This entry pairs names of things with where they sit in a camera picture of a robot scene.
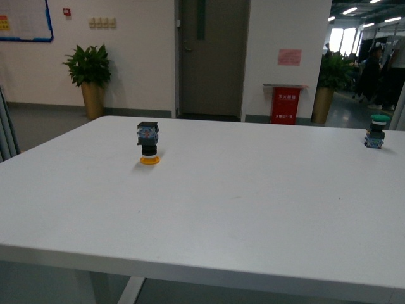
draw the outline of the baseboard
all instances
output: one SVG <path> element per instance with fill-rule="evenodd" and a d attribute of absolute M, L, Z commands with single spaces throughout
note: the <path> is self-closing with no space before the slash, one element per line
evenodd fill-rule
<path fill-rule="evenodd" d="M 268 124 L 270 123 L 270 116 L 266 115 L 246 115 L 245 122 L 254 122 L 256 124 Z"/>
<path fill-rule="evenodd" d="M 62 104 L 7 102 L 7 105 L 8 105 L 8 108 L 18 108 L 18 109 L 27 109 L 27 110 L 82 111 L 82 112 L 85 112 L 84 106 L 67 106 L 67 105 L 62 105 Z M 104 114 L 105 115 L 114 115 L 114 116 L 171 118 L 171 111 L 165 111 L 165 110 L 104 108 Z"/>
<path fill-rule="evenodd" d="M 114 115 L 114 116 L 171 118 L 171 111 L 165 111 L 165 110 L 104 108 L 104 114 L 105 115 Z"/>
<path fill-rule="evenodd" d="M 297 117 L 296 125 L 311 125 L 310 118 Z"/>
<path fill-rule="evenodd" d="M 14 103 L 7 102 L 8 108 L 27 110 L 50 110 L 50 111 L 85 111 L 84 106 L 67 106 L 62 104 L 44 103 Z"/>

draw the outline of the person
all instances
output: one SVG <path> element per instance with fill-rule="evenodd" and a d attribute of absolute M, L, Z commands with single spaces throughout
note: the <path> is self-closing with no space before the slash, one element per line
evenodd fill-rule
<path fill-rule="evenodd" d="M 402 87 L 405 83 L 405 37 L 399 39 L 394 46 L 394 53 L 387 65 L 387 73 L 378 88 L 377 96 L 370 109 L 381 110 L 382 108 L 394 110 Z"/>
<path fill-rule="evenodd" d="M 369 54 L 363 73 L 360 76 L 360 81 L 356 87 L 356 94 L 360 97 L 360 102 L 363 101 L 362 95 L 368 101 L 371 101 L 378 85 L 378 79 L 380 78 L 381 46 L 372 47 Z"/>
<path fill-rule="evenodd" d="M 354 65 L 357 60 L 356 53 L 350 53 L 350 55 L 347 57 L 347 59 L 350 60 L 350 64 L 352 63 Z"/>
<path fill-rule="evenodd" d="M 333 52 L 329 48 L 329 42 L 326 43 L 325 46 L 327 47 L 327 52 L 325 54 L 325 58 L 329 58 L 329 57 L 331 57 L 333 55 Z"/>

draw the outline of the light switch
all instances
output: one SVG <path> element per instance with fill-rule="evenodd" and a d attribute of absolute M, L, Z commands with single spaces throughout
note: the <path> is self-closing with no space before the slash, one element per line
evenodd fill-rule
<path fill-rule="evenodd" d="M 89 18 L 89 27 L 91 27 L 91 28 L 96 27 L 96 22 L 94 21 L 94 17 Z"/>
<path fill-rule="evenodd" d="M 116 27 L 115 18 L 108 18 L 108 24 L 109 27 L 115 28 Z"/>
<path fill-rule="evenodd" d="M 101 22 L 101 17 L 95 17 L 94 21 L 96 22 L 96 27 L 101 27 L 102 26 L 102 22 Z"/>
<path fill-rule="evenodd" d="M 108 18 L 101 18 L 101 21 L 103 23 L 103 27 L 109 27 L 109 21 Z"/>

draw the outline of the blue frame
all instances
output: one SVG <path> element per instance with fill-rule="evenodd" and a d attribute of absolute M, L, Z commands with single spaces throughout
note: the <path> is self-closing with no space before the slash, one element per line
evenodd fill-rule
<path fill-rule="evenodd" d="M 46 16 L 46 21 L 48 24 L 48 29 L 51 31 L 51 37 L 50 38 L 41 38 L 37 37 L 31 40 L 28 39 L 21 39 L 19 37 L 1 37 L 0 36 L 0 41 L 18 41 L 18 42 L 51 42 L 53 40 L 53 30 L 52 30 L 52 23 L 51 23 L 51 15 L 49 14 L 49 8 L 48 8 L 48 1 L 45 1 L 46 5 L 46 10 L 45 10 L 45 16 Z"/>

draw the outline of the curtain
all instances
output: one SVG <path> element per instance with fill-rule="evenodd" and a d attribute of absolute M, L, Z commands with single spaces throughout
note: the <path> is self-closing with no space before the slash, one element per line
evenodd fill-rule
<path fill-rule="evenodd" d="M 6 100 L 0 88 L 0 162 L 20 154 Z"/>

